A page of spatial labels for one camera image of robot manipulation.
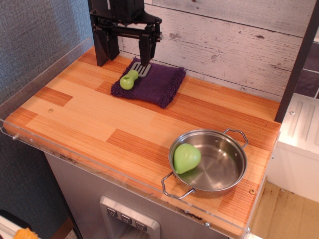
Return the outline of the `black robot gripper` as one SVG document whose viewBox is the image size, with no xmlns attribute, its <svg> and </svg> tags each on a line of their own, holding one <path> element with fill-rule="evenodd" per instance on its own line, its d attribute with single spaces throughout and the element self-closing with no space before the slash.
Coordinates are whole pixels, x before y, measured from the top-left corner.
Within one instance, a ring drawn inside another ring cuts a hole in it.
<svg viewBox="0 0 319 239">
<path fill-rule="evenodd" d="M 139 39 L 143 67 L 154 58 L 162 20 L 146 13 L 144 4 L 143 0 L 89 1 L 97 61 L 117 57 L 117 36 Z"/>
</svg>

